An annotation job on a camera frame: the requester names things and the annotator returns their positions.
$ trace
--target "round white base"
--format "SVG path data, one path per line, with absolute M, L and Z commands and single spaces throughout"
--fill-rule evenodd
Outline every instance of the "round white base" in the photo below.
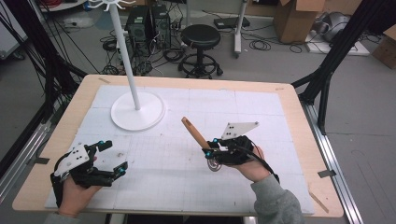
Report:
M 130 92 L 123 94 L 111 107 L 111 118 L 122 129 L 140 132 L 155 126 L 165 114 L 163 100 L 150 92 L 138 92 L 140 110 L 134 106 Z

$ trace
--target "chair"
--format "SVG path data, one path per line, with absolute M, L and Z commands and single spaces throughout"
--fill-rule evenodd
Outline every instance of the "chair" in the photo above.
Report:
M 220 42 L 220 33 L 217 29 L 203 24 L 194 24 L 186 27 L 181 32 L 181 40 L 193 49 L 197 49 L 197 53 L 186 56 L 177 67 L 178 71 L 184 71 L 186 77 L 206 77 L 210 76 L 215 70 L 218 76 L 223 74 L 216 60 L 207 54 L 204 50 L 213 49 Z M 195 58 L 195 62 L 191 62 L 190 58 Z

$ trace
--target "floor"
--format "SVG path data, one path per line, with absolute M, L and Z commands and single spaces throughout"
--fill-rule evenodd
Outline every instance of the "floor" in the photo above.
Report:
M 80 9 L 66 10 L 55 14 L 62 18 Z M 196 13 L 192 23 L 213 25 L 214 15 Z M 87 55 L 93 65 L 102 70 L 107 62 L 106 52 L 100 38 L 109 36 L 111 23 L 102 10 L 88 12 L 94 25 L 76 29 L 70 36 Z M 271 20 L 249 18 L 253 30 L 271 24 Z M 272 26 L 245 33 L 275 37 Z M 75 66 L 96 74 L 92 66 L 70 40 L 64 38 L 69 56 Z M 258 82 L 291 83 L 314 72 L 323 61 L 324 54 L 307 52 L 304 46 L 292 47 L 270 43 L 270 50 L 249 47 L 250 40 L 242 41 L 242 54 L 233 55 L 233 33 L 222 32 L 221 42 L 207 53 L 218 60 L 224 74 L 214 79 L 244 80 Z M 370 51 L 376 44 L 363 40 Z M 156 69 L 147 76 L 181 77 L 177 65 L 153 63 Z M 330 89 L 326 131 L 334 153 L 340 163 L 346 182 L 365 223 L 396 223 L 396 70 L 390 70 L 374 57 L 347 56 L 336 70 Z M 43 91 L 33 66 L 28 59 L 0 61 L 0 158 L 15 142 L 23 128 L 43 103 Z M 18 178 L 8 196 L 0 204 L 0 223 L 42 223 L 47 214 L 21 213 L 12 209 L 13 198 L 18 193 L 24 178 L 29 174 L 28 165 Z M 84 223 L 104 223 L 105 215 L 81 214 Z M 308 223 L 347 223 L 345 217 L 308 218 Z

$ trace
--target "wooden table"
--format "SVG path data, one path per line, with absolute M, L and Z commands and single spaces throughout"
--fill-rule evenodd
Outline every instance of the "wooden table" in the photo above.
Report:
M 136 86 L 209 89 L 230 91 L 261 91 L 277 93 L 290 128 L 290 134 L 302 166 L 315 214 L 312 217 L 341 217 L 344 210 L 329 177 L 320 178 L 326 170 L 318 145 L 311 132 L 295 89 L 290 84 L 186 79 L 167 77 L 136 77 Z M 128 85 L 127 77 L 89 75 L 84 78 L 69 107 L 67 107 L 52 137 L 40 157 L 50 158 L 48 164 L 36 164 L 12 204 L 18 211 L 50 211 L 45 202 L 51 191 L 50 173 L 55 162 L 69 149 L 78 127 L 91 107 L 101 85 Z M 125 211 L 103 211 L 124 213 Z

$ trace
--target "hand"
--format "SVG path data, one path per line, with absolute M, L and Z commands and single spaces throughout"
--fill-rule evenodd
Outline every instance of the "hand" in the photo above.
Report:
M 264 159 L 264 154 L 262 153 L 262 149 L 260 147 L 254 147 L 253 153 Z M 256 160 L 248 161 L 241 165 L 234 165 L 231 167 L 237 169 L 244 177 L 253 182 L 259 182 L 270 175 L 270 172 L 265 169 L 259 161 Z
M 78 214 L 90 202 L 93 195 L 102 187 L 90 186 L 85 189 L 77 185 L 71 176 L 64 181 L 64 197 L 59 207 L 59 215 L 66 217 L 77 217 Z

